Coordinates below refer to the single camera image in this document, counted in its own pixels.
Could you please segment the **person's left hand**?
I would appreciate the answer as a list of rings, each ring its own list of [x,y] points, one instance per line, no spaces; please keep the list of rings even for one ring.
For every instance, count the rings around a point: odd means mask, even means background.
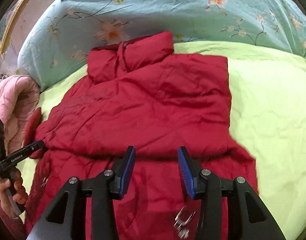
[[[4,213],[11,219],[20,216],[18,206],[25,206],[28,199],[28,194],[22,184],[21,172],[17,168],[11,169],[11,179],[0,178],[0,205]]]

